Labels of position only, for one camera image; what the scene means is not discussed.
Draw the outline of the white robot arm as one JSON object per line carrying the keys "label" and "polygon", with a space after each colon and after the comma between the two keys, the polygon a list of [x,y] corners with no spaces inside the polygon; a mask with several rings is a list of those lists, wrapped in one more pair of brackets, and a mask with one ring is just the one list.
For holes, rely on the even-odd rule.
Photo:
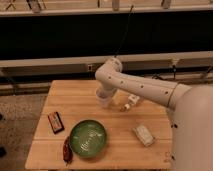
{"label": "white robot arm", "polygon": [[118,89],[141,96],[171,111],[171,171],[213,171],[213,86],[189,86],[122,73],[118,58],[95,72],[99,99]]}

